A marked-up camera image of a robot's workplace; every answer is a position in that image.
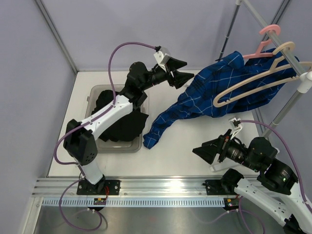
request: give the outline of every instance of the blue plaid shirt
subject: blue plaid shirt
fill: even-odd
[[[221,117],[227,113],[249,111],[269,103],[283,84],[249,95],[223,107],[213,106],[216,95],[247,78],[268,71],[273,61],[280,56],[282,56],[281,53],[271,58],[254,58],[248,60],[244,65],[243,56],[235,51],[221,61],[204,68],[195,76],[185,92],[178,97],[177,102],[156,118],[149,133],[144,135],[144,146],[151,149],[157,144],[166,128],[170,127],[177,119],[196,118],[203,115]],[[285,64],[288,63],[283,60],[278,66]],[[296,73],[292,68],[273,73],[230,92],[221,98],[219,102],[262,85],[295,75]]]

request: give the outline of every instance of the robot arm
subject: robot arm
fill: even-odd
[[[236,119],[233,124],[236,130],[233,133],[236,135],[241,127]],[[283,226],[285,233],[312,234],[312,213],[301,196],[298,178],[288,165],[275,158],[277,150],[264,137],[254,138],[249,147],[246,147],[229,129],[226,134],[203,143],[201,147],[193,149],[193,152],[209,164],[219,154],[218,162],[229,158],[260,172],[257,180],[268,190],[276,192],[283,203],[258,190],[234,169],[229,169],[224,174],[220,188],[226,194],[235,192],[246,197]]]
[[[87,181],[94,187],[95,194],[99,193],[105,184],[105,176],[95,161],[98,154],[95,141],[98,137],[118,119],[140,107],[147,98],[144,92],[146,89],[164,81],[178,89],[194,77],[194,74],[177,70],[186,66],[187,62],[172,58],[166,48],[156,47],[154,57],[157,64],[150,71],[143,62],[135,62],[130,66],[125,87],[116,96],[115,104],[111,102],[80,122],[73,119],[67,124],[66,132],[69,132],[82,124],[90,123],[66,137],[63,146],[78,162]]]

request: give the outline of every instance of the black garment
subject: black garment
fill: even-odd
[[[105,90],[100,93],[97,99],[97,105],[92,111],[92,115],[108,105],[114,99],[112,90]],[[141,113],[140,108],[133,110],[130,114],[117,120],[112,126],[106,129],[99,138],[104,141],[132,141],[138,137],[144,127],[148,115]]]

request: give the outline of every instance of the white tabletop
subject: white tabletop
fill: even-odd
[[[112,72],[115,85],[124,84],[128,72]],[[65,134],[66,124],[71,119],[84,119],[87,109],[87,98],[91,89],[99,84],[109,84],[107,72],[79,72],[68,104],[60,137]],[[146,91],[148,95],[146,121],[143,134],[147,133],[152,122],[170,105],[177,101],[185,87],[176,90],[163,82]],[[159,143],[148,150],[144,146],[136,153],[106,153],[96,157],[99,168],[105,176],[217,176],[225,171],[212,172],[210,165],[192,149],[201,146],[205,141],[218,138],[231,128],[229,118],[237,116],[241,119],[254,119],[251,111],[229,114],[221,118],[208,116],[188,120],[177,120],[166,129]],[[246,145],[258,136],[256,126],[246,124],[237,135]],[[62,145],[58,148],[58,158],[63,162],[74,161]],[[246,176],[256,175],[252,170],[242,166],[235,167]],[[78,176],[79,170],[74,165],[59,165],[53,159],[49,176]]]

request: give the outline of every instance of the clothes hanger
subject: clothes hanger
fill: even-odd
[[[289,49],[290,51],[293,51],[295,48],[295,44],[292,42],[292,41],[288,41],[280,46],[278,46],[274,51],[273,51],[273,55],[276,55],[278,52],[280,52],[281,50],[284,50],[284,49]],[[282,79],[282,80],[279,80],[279,81],[275,81],[275,82],[272,82],[270,84],[266,84],[266,85],[263,85],[261,87],[258,87],[258,88],[255,88],[255,89],[252,89],[248,92],[245,92],[243,94],[240,94],[240,95],[237,95],[236,97],[232,97],[226,101],[223,101],[223,102],[218,102],[223,96],[225,96],[226,94],[232,92],[233,90],[245,85],[245,84],[248,84],[254,80],[257,80],[257,79],[260,79],[262,77],[265,77],[265,76],[268,76],[270,74],[273,74],[275,72],[279,72],[279,71],[282,71],[282,70],[285,70],[285,69],[288,69],[288,68],[291,68],[291,65],[290,64],[286,64],[286,65],[283,65],[283,66],[279,66],[279,67],[276,67],[277,64],[281,61],[283,61],[285,59],[284,56],[281,56],[279,58],[276,58],[270,69],[266,72],[263,72],[263,73],[260,73],[258,75],[255,75],[253,77],[250,77],[246,80],[243,80],[242,82],[240,83],[237,83],[235,85],[233,85],[232,87],[226,89],[225,91],[221,92],[220,94],[218,94],[215,98],[214,98],[214,101],[213,101],[213,104],[215,107],[222,107],[222,106],[225,106],[233,101],[236,101],[236,100],[239,100],[241,98],[244,98],[248,95],[251,95],[251,94],[254,94],[256,92],[259,92],[261,90],[265,90],[267,88],[271,88],[273,86],[276,86],[276,85],[279,85],[279,84],[283,84],[283,83],[287,83],[287,82],[291,82],[291,81],[295,81],[295,80],[298,80],[299,79],[299,76],[295,76],[295,77],[289,77],[289,78],[285,78],[285,79]],[[311,70],[312,68],[312,62],[299,62],[300,64],[304,65],[304,66],[308,66],[309,67],[309,70]]]
[[[263,35],[266,32],[270,33],[270,31],[274,31],[277,35],[279,35],[281,33],[281,28],[277,24],[271,24],[271,25],[268,25],[265,28],[261,29],[259,34]],[[265,46],[267,46],[271,43],[272,43],[271,39],[260,42],[260,45],[258,46],[258,49],[256,50],[256,52],[254,54],[244,55],[243,58],[244,59],[254,59],[254,58],[263,58],[263,57],[273,57],[274,56],[273,53],[262,53],[261,52]]]

